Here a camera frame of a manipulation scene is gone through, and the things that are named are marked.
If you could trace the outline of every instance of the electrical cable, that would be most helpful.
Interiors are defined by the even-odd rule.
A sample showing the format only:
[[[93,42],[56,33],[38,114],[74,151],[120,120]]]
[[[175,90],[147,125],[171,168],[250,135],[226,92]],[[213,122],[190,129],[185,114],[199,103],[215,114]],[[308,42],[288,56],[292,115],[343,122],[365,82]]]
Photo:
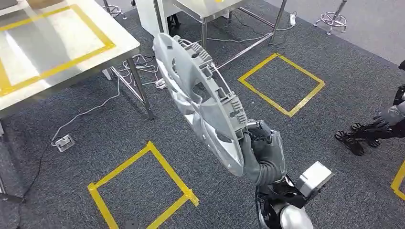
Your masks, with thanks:
[[[232,14],[232,16],[234,16],[234,17],[239,21],[239,23],[241,23],[243,26],[249,27],[249,28],[250,28],[254,33],[256,33],[257,35],[260,35],[260,36],[263,36],[263,35],[264,35],[264,34],[262,34],[262,33],[256,32],[256,30],[253,29],[250,25],[247,25],[247,24],[244,24],[243,22],[241,22],[240,19],[236,16],[236,14]]]
[[[159,80],[159,78],[158,78],[158,76],[157,76],[157,74],[156,74],[156,73],[159,71],[159,67],[156,67],[156,66],[154,66],[154,65],[148,65],[149,62],[151,62],[151,61],[153,61],[153,60],[155,59],[155,56],[149,57],[149,56],[143,56],[143,55],[141,55],[141,54],[138,54],[138,55],[133,56],[132,58],[135,58],[135,57],[137,57],[137,59],[136,59],[136,61],[135,61],[135,65],[140,65],[140,66],[137,66],[137,67],[136,67],[137,70],[144,71],[144,72],[149,72],[149,73],[154,73],[154,74],[155,74],[155,80],[154,80],[154,81],[148,82],[148,83],[143,83],[142,85],[148,85],[148,84],[156,83],[156,82]],[[140,58],[143,59],[144,63],[139,64]],[[124,66],[124,69],[119,70],[118,72],[120,73],[120,72],[123,72],[123,71],[127,71],[127,74],[126,74],[126,75],[121,75],[121,76],[124,77],[124,78],[129,76],[129,78],[130,78],[129,84],[132,84],[132,73],[131,73],[131,71],[130,71],[130,68],[129,68],[129,66],[128,66],[127,61],[124,61],[124,62],[122,63],[122,65]],[[144,69],[144,68],[153,68],[153,70],[152,70],[152,71],[149,71],[149,70],[146,70],[146,69]]]
[[[293,12],[291,15],[297,16],[297,12]],[[249,27],[254,33],[261,35],[261,37],[256,37],[256,38],[251,38],[251,39],[244,39],[241,41],[236,41],[236,40],[232,40],[232,39],[227,39],[227,40],[222,40],[222,39],[217,39],[217,38],[207,38],[207,40],[211,40],[211,41],[219,41],[219,42],[235,42],[235,43],[242,43],[242,42],[247,42],[247,41],[255,41],[255,40],[259,40],[262,39],[263,37],[269,35],[270,33],[266,33],[266,34],[261,34],[256,32],[251,26],[244,24],[235,14],[233,14],[233,16],[236,17],[236,19],[239,21],[240,24],[242,24],[243,26]],[[284,47],[280,47],[280,45],[284,44],[287,41],[287,34],[289,33],[289,31],[294,27],[295,25],[291,25],[288,28],[283,28],[283,29],[276,29],[277,31],[287,31],[286,33],[284,33],[283,35],[283,41],[281,43],[270,43],[269,45],[273,45],[276,47],[276,49],[281,49],[283,50],[282,53],[277,51],[277,54],[279,55],[283,55],[286,52],[286,48]],[[186,39],[180,39],[179,41],[186,41],[189,42],[189,44],[191,44],[190,41],[186,40]]]
[[[114,96],[108,98],[107,100],[105,100],[105,101],[104,101],[101,105],[99,105],[99,106],[93,107],[93,108],[91,108],[90,110],[88,110],[88,111],[86,111],[86,112],[83,112],[83,113],[81,113],[81,114],[76,115],[76,116],[75,116],[74,118],[72,118],[68,123],[66,123],[66,124],[64,124],[63,126],[59,127],[59,129],[56,131],[55,135],[53,136],[53,138],[52,138],[52,140],[51,140],[51,145],[52,145],[52,146],[56,146],[56,144],[53,143],[53,141],[54,141],[55,138],[58,136],[58,134],[59,134],[59,132],[61,131],[61,129],[64,128],[65,126],[71,124],[77,117],[80,117],[80,116],[82,116],[82,115],[88,114],[88,113],[92,112],[93,110],[104,106],[104,105],[105,105],[108,101],[110,101],[111,99],[117,98],[117,97],[120,95],[120,91],[119,91],[119,81],[120,81],[120,80],[118,79],[118,83],[117,83],[117,91],[118,91],[118,94],[117,94],[117,95],[114,95]]]
[[[39,159],[39,165],[38,165],[37,174],[35,175],[34,179],[32,180],[30,186],[28,186],[27,190],[22,195],[22,202],[20,202],[18,204],[18,224],[17,224],[16,229],[21,229],[21,205],[25,201],[26,196],[31,191],[31,188],[34,186],[35,181],[39,177],[39,174],[41,172],[42,159],[43,159],[43,156],[45,155],[45,152],[48,150],[48,148],[49,148],[49,144],[46,144],[46,147],[45,147],[44,151],[42,152],[41,157]]]

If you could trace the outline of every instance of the floor marking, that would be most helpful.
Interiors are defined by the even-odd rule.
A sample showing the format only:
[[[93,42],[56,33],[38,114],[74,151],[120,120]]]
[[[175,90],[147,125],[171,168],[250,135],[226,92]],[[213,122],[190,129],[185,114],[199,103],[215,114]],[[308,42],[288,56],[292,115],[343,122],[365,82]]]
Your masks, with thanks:
[[[275,59],[276,57],[279,57],[280,59],[284,60],[285,62],[287,62],[288,64],[290,64],[291,66],[295,67],[296,69],[298,69],[300,72],[304,73],[305,75],[311,77],[313,80],[315,80],[316,82],[318,82],[319,84],[304,98],[301,100],[301,102],[299,102],[291,111],[287,111],[286,109],[284,109],[282,106],[280,106],[279,104],[277,104],[276,102],[274,102],[272,99],[270,99],[269,97],[267,97],[266,95],[264,95],[263,93],[261,93],[260,91],[258,91],[256,88],[254,88],[251,84],[249,84],[246,79],[252,75],[253,73],[255,73],[257,70],[259,70],[260,68],[262,68],[265,64],[267,64],[269,61]],[[244,75],[242,75],[239,79],[239,82],[241,82],[244,86],[246,86],[247,88],[249,88],[251,91],[253,91],[254,93],[258,94],[262,99],[264,99],[266,102],[268,102],[269,104],[271,104],[273,107],[275,107],[276,109],[278,109],[279,111],[281,111],[281,113],[288,115],[289,117],[294,116],[305,104],[307,104],[307,102],[313,98],[316,93],[318,93],[324,86],[325,83],[318,77],[314,76],[313,74],[311,74],[310,72],[308,72],[307,70],[301,68],[300,66],[298,66],[297,64],[295,64],[294,62],[290,61],[289,59],[287,59],[286,57],[282,56],[282,55],[278,55],[277,53],[272,54],[271,56],[267,57],[265,60],[263,60],[261,63],[259,63],[258,65],[256,65],[254,68],[252,68],[251,70],[249,70],[248,72],[246,72]]]
[[[30,79],[27,79],[27,80],[24,80],[24,81],[22,81],[20,83],[17,83],[16,85],[11,85],[10,84],[9,78],[8,78],[8,76],[6,74],[6,71],[4,70],[4,66],[3,66],[3,64],[1,63],[1,60],[0,60],[0,97],[4,96],[6,94],[12,93],[12,92],[14,92],[14,91],[16,91],[18,89],[23,88],[23,87],[26,87],[26,86],[28,86],[30,84],[33,84],[33,83],[35,83],[35,82],[37,82],[37,81],[39,81],[41,79],[46,79],[46,78],[48,78],[48,77],[50,77],[50,76],[52,76],[52,75],[54,75],[54,74],[56,74],[58,72],[61,72],[61,71],[65,70],[65,69],[73,67],[73,66],[77,65],[80,62],[88,60],[88,59],[90,59],[90,58],[92,58],[94,56],[97,56],[97,55],[99,55],[99,54],[101,54],[101,53],[115,47],[115,44],[96,26],[96,24],[94,24],[94,22],[91,20],[91,18],[89,18],[82,11],[82,9],[76,4],[66,6],[66,7],[63,7],[63,8],[48,12],[48,13],[44,13],[44,14],[41,14],[41,15],[37,15],[37,16],[34,16],[34,17],[30,17],[28,19],[18,21],[18,22],[15,22],[15,23],[12,23],[12,24],[9,24],[9,25],[6,25],[6,26],[2,26],[2,27],[0,27],[0,31],[10,30],[10,29],[15,28],[17,26],[21,26],[21,25],[24,25],[24,24],[27,24],[27,23],[30,23],[30,22],[33,22],[33,21],[37,21],[39,19],[49,17],[51,15],[60,13],[60,12],[65,11],[65,10],[73,10],[79,16],[79,18],[91,29],[91,31],[97,36],[97,38],[104,44],[104,46],[99,48],[99,49],[96,49],[96,50],[94,50],[94,51],[92,51],[92,52],[90,52],[90,53],[88,53],[88,54],[86,54],[84,56],[75,58],[75,59],[73,59],[71,61],[68,61],[66,63],[62,63],[62,64],[60,64],[60,65],[58,65],[58,66],[56,66],[54,68],[46,70],[43,73],[40,73],[40,75],[35,76],[33,78],[30,78]]]
[[[137,152],[134,156],[126,160],[116,169],[108,173],[105,177],[103,177],[100,181],[94,183],[90,183],[87,186],[87,189],[90,192],[91,197],[93,198],[94,202],[96,203],[98,209],[101,212],[104,220],[106,221],[107,225],[110,229],[118,229],[118,224],[115,222],[113,216],[111,215],[110,211],[108,210],[105,202],[101,198],[100,194],[97,191],[97,188],[107,183],[109,180],[114,178],[116,175],[121,173],[124,169],[128,166],[132,165],[136,160],[138,160],[141,156],[145,155],[147,152],[151,152],[168,175],[173,179],[176,185],[180,188],[183,192],[183,195],[170,207],[168,207],[159,217],[157,217],[147,228],[148,229],[156,229],[158,228],[165,220],[167,220],[177,209],[179,209],[187,200],[190,200],[195,206],[199,205],[199,199],[194,195],[191,189],[189,189],[186,184],[181,180],[179,175],[174,171],[174,169],[169,165],[163,155],[159,152],[159,150],[154,146],[152,142],[148,142],[146,147],[141,149]]]
[[[397,194],[403,200],[405,200],[405,194],[401,192],[399,188],[402,184],[402,181],[404,180],[404,177],[405,177],[405,161],[402,163],[402,166],[399,168],[399,171],[391,184],[391,188],[394,190],[394,193]]]

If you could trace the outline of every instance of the metal table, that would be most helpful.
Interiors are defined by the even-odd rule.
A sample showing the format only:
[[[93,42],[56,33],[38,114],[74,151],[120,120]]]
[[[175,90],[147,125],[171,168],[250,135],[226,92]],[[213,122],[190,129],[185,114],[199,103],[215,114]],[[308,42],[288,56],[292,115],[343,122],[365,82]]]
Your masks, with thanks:
[[[225,63],[221,64],[217,68],[222,68],[229,62],[233,61],[234,59],[238,58],[239,56],[243,55],[245,52],[251,50],[252,48],[256,47],[258,44],[264,42],[268,38],[271,38],[275,32],[276,28],[278,26],[278,23],[281,20],[281,17],[283,15],[284,7],[286,5],[287,0],[283,0],[280,6],[280,11],[278,12],[278,16],[276,19],[276,22],[273,24],[260,16],[248,11],[245,8],[242,8],[241,6],[245,5],[247,2],[250,0],[171,0],[173,5],[177,6],[179,9],[181,9],[183,12],[187,13],[197,21],[199,21],[202,24],[202,32],[201,32],[201,45],[203,48],[206,48],[207,46],[207,30],[208,30],[208,23],[218,17],[221,17],[222,15],[230,12],[230,17],[232,16],[232,11],[239,9],[240,11],[254,17],[255,19],[261,21],[262,23],[270,26],[273,28],[272,32],[269,32],[266,36],[264,36],[262,39],[258,40],[251,46],[247,47],[240,53],[238,53],[236,56],[232,57],[230,60],[226,61]],[[155,2],[155,9],[157,11],[157,15],[159,12],[159,6],[157,4],[157,0],[154,0]]]
[[[140,43],[93,0],[50,2],[0,10],[0,118],[127,60],[139,93],[125,85],[152,119],[132,59]]]

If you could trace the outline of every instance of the white cable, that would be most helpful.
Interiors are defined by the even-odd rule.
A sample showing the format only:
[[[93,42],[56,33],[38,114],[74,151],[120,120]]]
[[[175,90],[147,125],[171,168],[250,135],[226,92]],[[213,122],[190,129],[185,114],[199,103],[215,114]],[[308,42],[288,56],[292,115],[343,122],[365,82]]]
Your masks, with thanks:
[[[290,27],[288,27],[288,28],[285,28],[285,29],[276,29],[277,31],[285,31],[285,30],[290,30],[290,29],[292,29],[292,27],[294,27],[295,25],[291,25]]]
[[[224,82],[226,88],[228,89],[229,93],[231,93],[231,88],[229,88],[228,84],[226,83],[225,79],[222,77],[222,74],[219,72],[219,70],[216,68],[214,63],[211,63],[211,66],[215,69],[215,71],[218,73],[219,77],[221,78],[221,80]]]
[[[155,74],[155,81],[153,81],[153,82],[148,82],[148,83],[143,83],[142,85],[148,85],[148,84],[153,84],[153,83],[156,83],[158,80],[159,80],[159,78],[158,78],[158,76],[156,75],[156,73],[158,72],[158,70],[159,70],[159,67],[156,67],[156,66],[154,66],[154,65],[148,65],[148,62],[146,61],[146,59],[145,59],[145,57],[144,56],[142,56],[141,54],[138,54],[138,55],[135,55],[135,56],[133,56],[132,58],[135,58],[135,57],[137,57],[137,60],[135,61],[135,65],[137,65],[138,64],[138,62],[139,62],[139,58],[142,58],[143,59],[143,61],[144,61],[144,64],[142,65],[142,66],[136,66],[136,68],[138,69],[138,70],[141,70],[141,71],[144,71],[144,72],[149,72],[149,73],[154,73]],[[127,63],[127,61],[124,61],[123,63],[122,63],[122,65],[124,66],[124,69],[123,70],[119,70],[119,71],[117,71],[117,72],[123,72],[123,71],[127,71],[128,73],[126,74],[126,75],[122,75],[122,77],[130,77],[130,82],[129,82],[129,84],[132,84],[132,73],[130,72],[130,68],[129,68],[129,66],[128,66],[128,63]],[[145,70],[144,68],[153,68],[153,71],[148,71],[148,70]]]
[[[297,16],[297,12],[294,12],[294,13],[291,14],[291,15],[294,15],[294,23],[293,23],[293,24],[290,23],[291,26],[288,27],[288,28],[276,29],[277,31],[290,30],[290,29],[292,29],[292,28],[295,26],[295,17]],[[269,34],[270,34],[270,33],[266,33],[265,35],[263,35],[263,36],[261,36],[261,37],[256,37],[256,38],[251,38],[251,39],[245,39],[245,40],[241,40],[241,41],[235,41],[235,40],[231,40],[231,39],[228,39],[228,40],[221,40],[221,39],[217,39],[217,38],[207,38],[207,40],[220,41],[220,42],[236,42],[236,43],[242,43],[242,42],[248,42],[248,41],[259,40],[259,39],[262,39],[262,38],[264,38],[265,36],[267,36],[267,35],[269,35]],[[186,40],[186,39],[179,39],[179,41],[182,41],[182,42],[189,42],[189,43],[191,44],[191,41]]]
[[[120,81],[120,80],[119,80],[119,78],[118,78],[118,83],[117,83],[117,91],[118,91],[118,94],[117,94],[117,95],[114,95],[114,96],[108,98],[108,99],[105,100],[104,103],[102,103],[100,106],[93,107],[93,108],[91,108],[90,110],[88,110],[88,111],[86,111],[86,112],[84,112],[84,113],[81,113],[81,114],[76,115],[76,116],[75,116],[74,118],[72,118],[72,120],[70,120],[68,123],[66,123],[66,124],[64,124],[63,126],[61,126],[61,127],[56,131],[55,135],[53,136],[52,141],[51,141],[51,145],[52,145],[52,146],[56,146],[56,144],[54,144],[53,141],[54,141],[55,138],[58,136],[58,133],[62,130],[62,128],[64,128],[65,126],[71,124],[77,117],[82,116],[82,115],[85,115],[85,114],[87,114],[87,113],[90,113],[90,112],[92,112],[93,110],[104,106],[104,105],[105,105],[108,101],[110,101],[111,99],[117,98],[117,97],[120,95],[120,91],[119,91],[119,81]]]

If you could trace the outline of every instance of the gray carpet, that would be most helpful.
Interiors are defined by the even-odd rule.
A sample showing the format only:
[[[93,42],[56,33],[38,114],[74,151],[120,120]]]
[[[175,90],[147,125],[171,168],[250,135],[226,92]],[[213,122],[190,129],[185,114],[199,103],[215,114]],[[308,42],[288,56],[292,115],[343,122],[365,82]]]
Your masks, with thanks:
[[[261,1],[247,8],[269,20],[274,20],[278,11]],[[241,12],[236,15],[257,32],[266,31],[264,25]],[[127,12],[126,16],[123,26],[141,42],[142,53],[152,55],[152,37],[141,28],[137,12]],[[199,40],[199,23],[184,13],[179,14],[179,20],[182,25],[178,33]],[[284,33],[274,42],[283,41]],[[227,23],[222,18],[210,23],[208,34],[235,40],[256,37],[237,20]],[[402,228],[405,201],[389,186],[404,160],[403,141],[384,140],[378,149],[367,149],[367,155],[356,157],[335,141],[333,134],[348,129],[351,122],[367,122],[391,105],[405,75],[392,63],[338,37],[327,37],[299,18],[286,37],[284,56],[326,84],[292,118],[237,81],[280,49],[263,43],[222,68],[223,76],[239,95],[249,118],[264,119],[282,132],[288,173],[293,178],[315,161],[337,174],[306,206],[316,228]],[[244,47],[246,44],[208,41],[208,51],[218,63]],[[141,77],[144,81],[152,78],[151,74]],[[290,66],[273,60],[249,80],[287,108],[314,87],[313,81],[302,77]],[[21,209],[23,229],[107,228],[87,185],[104,177],[148,141],[200,199],[197,207],[187,201],[162,228],[257,228],[254,185],[246,177],[232,176],[201,146],[166,91],[153,85],[145,88],[156,115],[154,121],[147,119],[143,107],[122,87],[120,97],[62,130],[60,135],[70,134],[76,145],[66,153],[46,150],[41,175]],[[2,120],[7,134],[0,145],[0,171],[8,191],[21,195],[27,188],[42,151],[59,126],[116,93],[116,81],[108,82],[98,75]],[[140,228],[145,228],[181,196],[152,155],[143,156],[99,192],[120,228],[127,220],[139,221]],[[0,228],[15,228],[17,206],[4,202],[0,206],[5,209],[0,214]]]

